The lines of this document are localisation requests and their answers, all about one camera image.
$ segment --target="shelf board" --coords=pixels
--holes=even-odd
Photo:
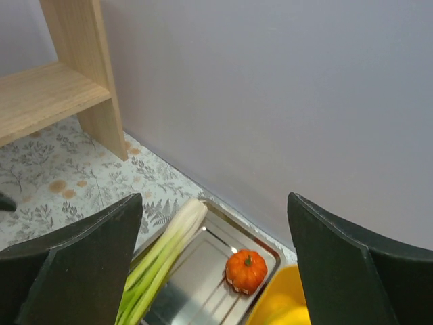
[[[60,62],[0,78],[0,146],[111,98]]]

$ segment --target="leek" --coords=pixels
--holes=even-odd
[[[164,233],[129,274],[116,325],[136,325],[149,309],[177,257],[192,240],[208,209],[196,198],[176,213]]]

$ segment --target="orange pumpkin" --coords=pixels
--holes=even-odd
[[[268,273],[266,262],[256,251],[241,249],[225,264],[225,277],[237,292],[251,295]]]

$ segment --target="metal tray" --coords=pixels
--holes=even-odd
[[[202,228],[182,252],[161,288],[143,325],[236,325],[244,324],[265,286],[285,263],[284,254],[251,227],[209,200]],[[135,253],[131,269],[145,256],[166,226]],[[237,250],[260,253],[268,274],[251,296],[236,293],[225,281],[225,263]]]

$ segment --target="table surface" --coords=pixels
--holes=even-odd
[[[121,161],[81,131],[75,116],[0,148],[0,192],[18,205],[0,211],[0,250],[92,215],[130,193],[141,193],[142,245],[191,197],[204,196],[251,225],[285,254],[296,255],[125,133]]]

